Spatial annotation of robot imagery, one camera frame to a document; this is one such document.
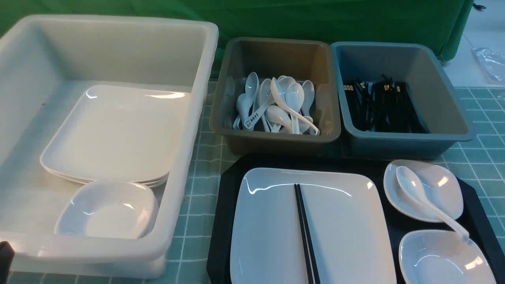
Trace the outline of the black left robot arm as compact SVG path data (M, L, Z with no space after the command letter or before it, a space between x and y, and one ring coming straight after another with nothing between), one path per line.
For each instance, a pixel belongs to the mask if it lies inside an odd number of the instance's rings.
M0 283L6 284L8 281L11 263L15 257L15 251L8 241L0 243Z

